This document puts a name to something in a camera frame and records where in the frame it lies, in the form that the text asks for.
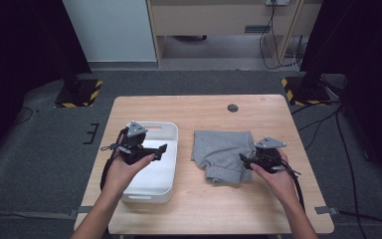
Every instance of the wooden table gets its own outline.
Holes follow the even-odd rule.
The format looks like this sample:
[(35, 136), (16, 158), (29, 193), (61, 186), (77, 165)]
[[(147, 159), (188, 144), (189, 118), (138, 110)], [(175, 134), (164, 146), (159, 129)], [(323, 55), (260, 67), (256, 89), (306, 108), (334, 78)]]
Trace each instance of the wooden table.
[[(228, 111), (235, 104), (239, 110)], [(281, 234), (290, 233), (286, 215), (264, 181), (215, 185), (191, 160), (194, 130), (250, 130), (254, 141), (268, 135), (284, 141), (289, 164), (301, 172), (299, 183), (306, 214), (317, 233), (330, 233), (329, 214), (314, 207), (324, 199), (309, 164), (287, 102), (279, 95), (119, 97), (100, 146), (110, 145), (132, 120), (169, 121), (178, 126), (179, 140), (173, 196), (165, 204), (119, 201), (108, 225), (112, 234)], [(100, 176), (110, 151), (99, 151), (82, 202), (94, 205)], [(86, 215), (79, 214), (76, 228)]]

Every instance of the forearm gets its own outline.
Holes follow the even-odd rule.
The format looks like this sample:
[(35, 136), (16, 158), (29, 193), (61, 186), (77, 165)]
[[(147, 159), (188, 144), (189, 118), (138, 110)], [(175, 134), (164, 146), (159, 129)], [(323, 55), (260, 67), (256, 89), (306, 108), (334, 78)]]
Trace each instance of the forearm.
[(92, 211), (77, 228), (72, 238), (101, 238), (109, 223), (120, 195), (110, 190), (103, 190)]
[(284, 207), (293, 238), (318, 238), (297, 200), (282, 202), (282, 206)]

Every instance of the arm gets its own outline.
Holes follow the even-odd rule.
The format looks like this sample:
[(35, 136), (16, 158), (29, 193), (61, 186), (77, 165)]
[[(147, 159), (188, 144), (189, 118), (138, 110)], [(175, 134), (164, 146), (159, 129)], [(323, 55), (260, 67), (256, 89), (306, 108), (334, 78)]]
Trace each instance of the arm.
[[(281, 158), (287, 162), (287, 156), (278, 148)], [(288, 172), (282, 170), (274, 174), (266, 172), (262, 167), (251, 164), (251, 168), (258, 176), (265, 180), (273, 195), (284, 207), (290, 231), (294, 238), (318, 238), (311, 223), (305, 215), (302, 206), (299, 204), (294, 184)]]
[(123, 191), (136, 173), (148, 165), (154, 154), (147, 155), (133, 165), (117, 156), (110, 166), (106, 182), (92, 211), (86, 216), (71, 238), (101, 238)]

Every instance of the yellow and black hazard tape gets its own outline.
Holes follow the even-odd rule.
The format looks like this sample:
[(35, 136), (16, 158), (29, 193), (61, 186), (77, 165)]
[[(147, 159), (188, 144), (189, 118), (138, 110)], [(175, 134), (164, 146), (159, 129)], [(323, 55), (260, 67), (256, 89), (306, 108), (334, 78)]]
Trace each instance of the yellow and black hazard tape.
[(287, 83), (287, 79), (282, 79), (282, 86), (285, 89), (287, 100), (291, 106), (326, 106), (330, 105), (330, 102), (321, 102), (321, 101), (297, 101), (293, 97), (293, 93)]
[(81, 102), (81, 103), (65, 102), (65, 103), (55, 104), (55, 107), (56, 108), (91, 107), (96, 100), (96, 97), (98, 95), (98, 92), (100, 91), (100, 87), (102, 83), (103, 81), (97, 81), (95, 83), (95, 89), (93, 93), (91, 94), (90, 99), (88, 101)]

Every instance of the white bin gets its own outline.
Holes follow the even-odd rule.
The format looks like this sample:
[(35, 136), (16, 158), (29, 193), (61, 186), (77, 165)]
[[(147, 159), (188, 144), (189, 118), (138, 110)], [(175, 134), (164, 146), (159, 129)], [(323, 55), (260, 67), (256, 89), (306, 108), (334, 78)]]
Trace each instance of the white bin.
[(165, 203), (172, 197), (175, 176), (178, 127), (172, 122), (137, 121), (148, 129), (144, 147), (158, 148), (167, 143), (161, 160), (152, 161), (135, 175), (121, 201)]

